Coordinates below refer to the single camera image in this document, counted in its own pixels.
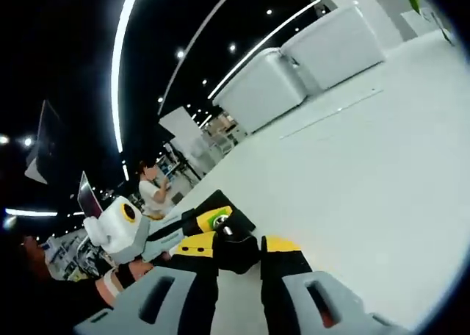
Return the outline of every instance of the computer screen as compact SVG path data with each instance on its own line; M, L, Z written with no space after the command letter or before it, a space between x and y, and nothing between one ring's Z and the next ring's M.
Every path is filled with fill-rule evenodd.
M82 209L86 217L94 216L99 218L103 212L103 209L101 208L98 199L95 197L95 193L93 192L85 172L82 173L82 179L80 180L77 201L79 202L80 209Z

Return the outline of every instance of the white wall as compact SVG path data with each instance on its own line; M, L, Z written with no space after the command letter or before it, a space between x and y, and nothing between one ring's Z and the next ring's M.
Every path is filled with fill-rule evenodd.
M179 107L162 117L160 124L175 135L172 144L186 155L191 153L193 143L203 135L184 107Z
M402 41L402 35L394 22L387 15L384 8L377 0L323 0L330 8L351 5L352 1L358 1L361 10L377 34L377 38L384 49L398 46Z
M345 283L367 311L415 329L452 286L470 246L463 60L440 32L402 44L383 64L248 137L178 207L221 189L257 236L297 242L315 270ZM214 329L238 334L238 321L252 324L244 334L266 334L259 277L237 278L247 281L220 275L226 289ZM239 289L246 282L249 294Z

